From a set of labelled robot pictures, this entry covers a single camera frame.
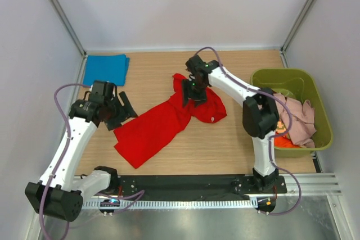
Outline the red t-shirt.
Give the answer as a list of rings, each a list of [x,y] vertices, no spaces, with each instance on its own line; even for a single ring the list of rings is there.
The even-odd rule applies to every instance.
[[[221,98],[206,88],[207,101],[195,106],[194,101],[183,105],[182,82],[185,76],[173,75],[174,93],[163,103],[114,130],[116,151],[133,168],[138,169],[185,130],[192,117],[215,124],[227,116]]]

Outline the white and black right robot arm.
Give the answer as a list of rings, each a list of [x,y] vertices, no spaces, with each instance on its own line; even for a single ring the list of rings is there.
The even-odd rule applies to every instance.
[[[255,163],[253,167],[253,185],[261,193],[273,188],[278,178],[278,169],[273,165],[274,142],[278,110],[273,91],[254,87],[212,60],[208,63],[199,55],[194,55],[186,62],[189,79],[182,81],[183,105],[190,100],[194,106],[203,105],[210,99],[206,93],[210,87],[216,87],[242,107],[242,125],[251,136],[254,147]]]

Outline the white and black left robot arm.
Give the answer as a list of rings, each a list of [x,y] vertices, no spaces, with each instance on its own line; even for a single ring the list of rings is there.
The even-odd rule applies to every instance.
[[[58,149],[40,179],[27,184],[25,195],[40,218],[72,222],[86,200],[98,193],[115,194],[120,185],[117,170],[107,166],[97,166],[85,178],[74,180],[91,137],[101,123],[111,131],[137,114],[125,92],[118,92],[114,83],[96,80],[62,117],[66,130]]]

